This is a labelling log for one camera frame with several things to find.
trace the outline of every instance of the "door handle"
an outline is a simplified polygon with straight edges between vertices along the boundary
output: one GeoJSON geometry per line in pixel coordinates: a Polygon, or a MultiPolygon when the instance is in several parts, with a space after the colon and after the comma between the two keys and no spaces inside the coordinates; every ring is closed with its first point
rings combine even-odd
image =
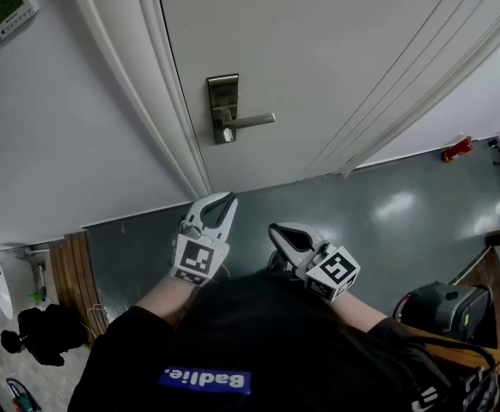
{"type": "Polygon", "coordinates": [[[275,122],[273,113],[260,114],[250,118],[237,118],[238,74],[214,76],[206,81],[208,82],[212,127],[216,144],[234,142],[237,129],[275,122]]]}

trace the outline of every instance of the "wall control panel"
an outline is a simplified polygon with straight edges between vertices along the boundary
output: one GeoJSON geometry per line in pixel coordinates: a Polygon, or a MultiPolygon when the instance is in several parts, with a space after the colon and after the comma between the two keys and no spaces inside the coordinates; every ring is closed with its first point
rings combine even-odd
{"type": "Polygon", "coordinates": [[[6,38],[37,12],[34,0],[0,0],[0,38],[6,38]]]}

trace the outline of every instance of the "gray floor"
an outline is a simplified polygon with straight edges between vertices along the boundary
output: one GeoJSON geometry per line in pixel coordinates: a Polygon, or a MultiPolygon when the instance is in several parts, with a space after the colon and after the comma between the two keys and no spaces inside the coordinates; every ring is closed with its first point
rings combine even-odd
{"type": "MultiPolygon", "coordinates": [[[[234,276],[265,267],[272,222],[316,226],[361,264],[352,292],[390,314],[410,290],[447,282],[480,252],[482,234],[500,228],[500,170],[485,142],[447,165],[428,153],[239,195],[226,265],[234,276]]],[[[89,229],[101,302],[113,320],[168,271],[171,233],[188,206],[89,229]]]]}

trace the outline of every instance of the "door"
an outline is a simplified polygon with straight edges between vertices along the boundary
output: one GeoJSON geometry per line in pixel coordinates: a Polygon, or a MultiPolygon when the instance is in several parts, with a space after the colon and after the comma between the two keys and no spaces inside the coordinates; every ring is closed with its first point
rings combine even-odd
{"type": "Polygon", "coordinates": [[[500,45],[500,0],[76,2],[191,197],[348,173],[500,45]],[[277,122],[217,145],[207,78],[227,74],[236,120],[277,122]]]}
{"type": "Polygon", "coordinates": [[[372,108],[375,100],[385,98],[448,20],[469,3],[161,1],[192,126],[215,191],[302,179],[320,157],[328,159],[327,146],[338,155],[336,141],[363,123],[363,106],[370,103],[372,108]],[[206,79],[234,73],[240,75],[238,117],[274,113],[277,121],[238,130],[234,142],[216,144],[206,79]]]}

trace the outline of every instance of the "wall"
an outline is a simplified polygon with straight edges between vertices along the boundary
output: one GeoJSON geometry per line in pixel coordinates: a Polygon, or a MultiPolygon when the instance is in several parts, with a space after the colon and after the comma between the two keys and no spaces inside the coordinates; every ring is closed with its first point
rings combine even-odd
{"type": "Polygon", "coordinates": [[[0,245],[185,202],[74,0],[0,42],[0,245]]]}
{"type": "Polygon", "coordinates": [[[363,166],[500,135],[500,47],[459,87],[363,166]]]}

